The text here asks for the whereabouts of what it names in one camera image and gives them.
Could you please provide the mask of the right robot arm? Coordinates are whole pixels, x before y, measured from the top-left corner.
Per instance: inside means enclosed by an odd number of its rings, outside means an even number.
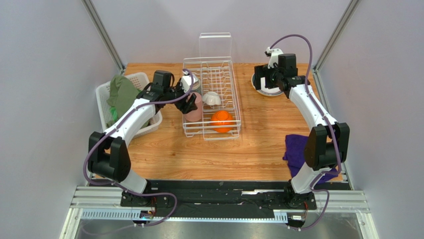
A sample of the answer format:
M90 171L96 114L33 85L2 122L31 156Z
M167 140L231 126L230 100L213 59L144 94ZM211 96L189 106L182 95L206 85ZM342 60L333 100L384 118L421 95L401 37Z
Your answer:
M310 135L304 149L305 162L285 189L284 203L298 208L308 201L314 186L324 175L337 175L346 160L350 134L348 124L332 117L315 96L308 78L298 74L295 54L267 50L269 62L254 68L252 84L256 90L278 88L304 117Z

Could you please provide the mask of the pink cup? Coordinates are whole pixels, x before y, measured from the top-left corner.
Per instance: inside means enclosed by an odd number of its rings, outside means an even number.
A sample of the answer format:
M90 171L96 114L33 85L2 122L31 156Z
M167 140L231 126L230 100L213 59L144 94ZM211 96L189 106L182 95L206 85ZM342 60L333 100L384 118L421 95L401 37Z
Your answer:
M197 122L202 119L203 116L203 100L202 96L197 92L192 92L189 96L196 96L195 105L197 107L196 110L193 110L187 114L184 114L184 118L189 122Z

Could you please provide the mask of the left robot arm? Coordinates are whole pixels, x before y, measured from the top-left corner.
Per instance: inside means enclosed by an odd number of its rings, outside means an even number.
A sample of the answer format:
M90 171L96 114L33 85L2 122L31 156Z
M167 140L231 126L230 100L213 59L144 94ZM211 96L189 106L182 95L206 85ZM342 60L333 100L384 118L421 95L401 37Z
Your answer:
M133 195L147 195L148 181L131 169L127 148L142 126L166 104L174 104L183 114L197 109L197 96L192 90L198 78L183 69L183 76L172 86L174 80L175 76L169 71L155 71L153 81L138 93L129 110L115 124L104 132L90 135L83 166L85 177L91 172Z

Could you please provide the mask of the beige plate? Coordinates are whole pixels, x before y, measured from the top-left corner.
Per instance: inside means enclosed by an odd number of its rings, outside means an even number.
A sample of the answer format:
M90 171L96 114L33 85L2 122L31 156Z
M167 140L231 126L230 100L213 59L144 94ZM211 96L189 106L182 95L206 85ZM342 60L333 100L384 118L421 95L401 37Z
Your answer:
M261 78L261 81L260 81L261 88L259 90L257 90L255 88L255 84L254 84L255 82L256 82L256 80L255 80L255 74L252 74L252 78L251 78L252 87L253 87L254 90L256 90L257 93L259 93L259 94L261 94L263 96L266 96L266 97L277 97L277 96L280 96L280 95L283 95L284 94L284 92L282 92L279 88L272 88L272 89L266 88L265 87L265 83L266 82L265 82L265 78L264 77Z

